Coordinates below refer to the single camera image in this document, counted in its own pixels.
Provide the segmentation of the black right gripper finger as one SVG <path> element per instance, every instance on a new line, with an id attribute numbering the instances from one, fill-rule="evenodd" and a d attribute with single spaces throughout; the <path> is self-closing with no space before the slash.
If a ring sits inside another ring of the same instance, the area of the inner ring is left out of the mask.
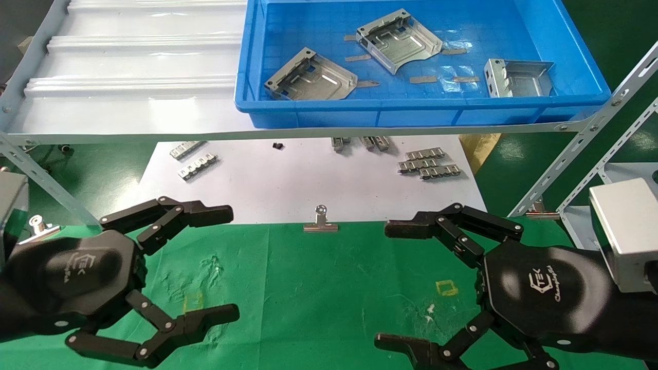
<path id="1" fill-rule="evenodd" d="M 466 232 L 505 242 L 508 239 L 519 241 L 523 231 L 520 224 L 460 203 L 451 204 L 441 211 L 419 211 L 411 220 L 388 220 L 385 224 L 387 237 L 435 237 L 471 269 L 482 267 L 485 250 Z"/>
<path id="2" fill-rule="evenodd" d="M 381 350 L 398 352 L 406 355 L 414 369 L 468 369 L 461 356 L 470 349 L 491 328 L 496 327 L 496 316 L 483 311 L 460 329 L 446 344 L 440 346 L 435 342 L 413 337 L 378 333 L 374 346 Z M 540 344 L 524 342 L 521 349 L 528 359 L 504 365 L 498 369 L 560 369 Z"/>

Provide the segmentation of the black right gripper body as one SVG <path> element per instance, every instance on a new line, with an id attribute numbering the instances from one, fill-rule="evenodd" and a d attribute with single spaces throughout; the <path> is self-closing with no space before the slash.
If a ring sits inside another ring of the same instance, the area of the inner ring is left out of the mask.
<path id="1" fill-rule="evenodd" d="M 481 262 L 484 308 L 512 346 L 656 361 L 656 294 L 621 292 L 598 251 L 508 240 Z"/>

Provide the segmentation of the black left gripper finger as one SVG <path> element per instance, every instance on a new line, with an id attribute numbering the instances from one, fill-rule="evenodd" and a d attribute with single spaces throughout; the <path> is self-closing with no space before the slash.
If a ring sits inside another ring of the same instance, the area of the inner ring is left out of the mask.
<path id="1" fill-rule="evenodd" d="M 100 218 L 103 230 L 122 234 L 144 229 L 137 236 L 142 255 L 153 255 L 186 227 L 206 227 L 233 221 L 231 206 L 205 206 L 200 200 L 179 202 L 162 196 Z"/>
<path id="2" fill-rule="evenodd" d="M 235 322 L 240 318 L 237 304 L 190 311 L 172 319 L 138 290 L 130 292 L 125 301 L 156 328 L 155 335 L 150 339 L 139 344 L 99 337 L 97 329 L 90 326 L 68 336 L 66 345 L 85 358 L 156 368 L 179 347 L 203 341 L 213 326 Z"/>

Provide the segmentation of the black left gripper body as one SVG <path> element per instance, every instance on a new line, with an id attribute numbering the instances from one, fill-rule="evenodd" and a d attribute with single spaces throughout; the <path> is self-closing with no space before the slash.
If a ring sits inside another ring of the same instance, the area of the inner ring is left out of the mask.
<path id="1" fill-rule="evenodd" d="M 109 328 L 147 272 L 136 242 L 116 230 L 18 246 L 2 268 L 2 342 Z"/>

